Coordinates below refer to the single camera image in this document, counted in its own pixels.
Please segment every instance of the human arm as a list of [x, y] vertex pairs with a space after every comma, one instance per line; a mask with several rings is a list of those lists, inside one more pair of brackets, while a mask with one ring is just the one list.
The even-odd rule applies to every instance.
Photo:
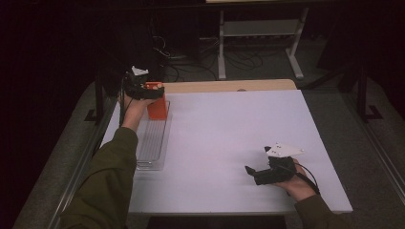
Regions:
[[82, 185], [60, 216], [60, 228], [123, 228], [132, 194], [136, 130], [153, 100], [125, 98], [126, 113], [113, 139], [94, 155]]
[[[305, 171], [294, 159], [297, 172], [305, 175]], [[320, 195], [298, 176], [276, 183], [285, 189], [297, 202], [295, 209], [303, 221], [304, 228], [309, 229], [348, 229], [351, 226], [340, 216], [334, 214]]]

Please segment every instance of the metal frame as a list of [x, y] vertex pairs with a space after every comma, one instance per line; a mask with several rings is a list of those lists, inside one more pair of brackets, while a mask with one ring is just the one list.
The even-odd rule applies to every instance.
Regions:
[[[304, 78], [304, 75], [301, 71], [301, 68], [298, 64], [297, 59], [295, 58], [295, 52], [297, 51], [298, 43], [301, 38], [302, 31], [305, 26], [305, 21], [308, 15], [309, 8], [303, 8], [301, 16], [298, 19], [298, 22], [295, 20], [271, 20], [271, 21], [258, 21], [254, 22], [259, 24], [255, 30], [250, 30], [249, 28], [240, 27], [243, 24], [248, 24], [249, 22], [240, 21], [240, 22], [224, 22], [224, 11], [221, 10], [220, 15], [220, 47], [218, 54], [218, 76], [220, 80], [226, 80], [226, 70], [224, 63], [224, 37], [226, 36], [246, 36], [246, 35], [294, 35], [294, 40], [291, 43], [291, 46], [286, 48], [286, 54], [289, 60], [289, 64], [294, 71], [295, 77], [297, 79]], [[292, 23], [296, 23], [296, 28], [294, 31], [286, 30], [285, 26], [290, 26]]]

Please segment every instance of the clear plastic tray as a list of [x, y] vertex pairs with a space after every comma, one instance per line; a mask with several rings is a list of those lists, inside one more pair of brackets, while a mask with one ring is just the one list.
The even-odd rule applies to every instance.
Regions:
[[167, 119], [151, 120], [143, 114], [138, 127], [137, 170], [162, 170], [166, 157], [172, 115], [170, 102], [166, 101]]

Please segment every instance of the wooden table edge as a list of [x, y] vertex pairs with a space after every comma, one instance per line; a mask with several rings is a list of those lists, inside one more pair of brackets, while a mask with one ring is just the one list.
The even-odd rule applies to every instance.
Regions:
[[167, 94], [297, 90], [290, 79], [177, 82], [163, 85]]

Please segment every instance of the dark background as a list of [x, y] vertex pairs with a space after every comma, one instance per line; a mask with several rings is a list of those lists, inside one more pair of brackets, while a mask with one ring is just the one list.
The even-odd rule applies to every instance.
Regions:
[[[198, 47], [199, 36], [217, 35], [219, 14], [146, 12], [94, 18], [69, 1], [0, 4], [0, 78], [5, 106], [0, 227], [11, 228], [77, 100], [97, 75], [109, 94], [115, 93], [131, 63], [150, 70], [152, 79], [161, 79], [160, 57], [151, 52], [155, 32], [150, 28], [151, 18], [169, 45], [192, 48]], [[384, 87], [405, 117], [404, 14], [402, 4], [378, 1], [311, 8], [303, 39], [330, 38], [319, 62], [321, 68], [334, 70], [354, 56], [360, 58], [369, 76]], [[173, 34], [171, 27], [183, 28], [184, 33]], [[192, 55], [196, 50], [184, 51]]]

